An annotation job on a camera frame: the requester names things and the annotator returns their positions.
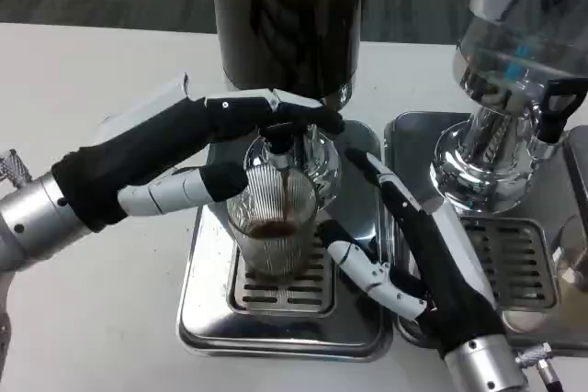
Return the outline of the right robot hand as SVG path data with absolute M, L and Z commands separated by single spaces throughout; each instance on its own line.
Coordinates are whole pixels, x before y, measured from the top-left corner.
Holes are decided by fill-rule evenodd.
M 483 338 L 505 338 L 491 285 L 455 209 L 437 197 L 420 202 L 374 155 L 356 148 L 346 158 L 374 185 L 401 229 L 419 270 L 394 270 L 334 219 L 317 227 L 325 250 L 343 273 L 378 304 L 419 324 L 441 356 Z

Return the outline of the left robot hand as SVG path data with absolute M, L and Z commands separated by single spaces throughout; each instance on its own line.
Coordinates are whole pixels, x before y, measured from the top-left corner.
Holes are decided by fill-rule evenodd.
M 313 124 L 330 134 L 343 118 L 320 101 L 279 89 L 249 89 L 190 97 L 99 144 L 66 154 L 51 174 L 74 214 L 93 232 L 128 215 L 119 191 L 145 185 L 212 142 L 241 138 L 283 123 Z

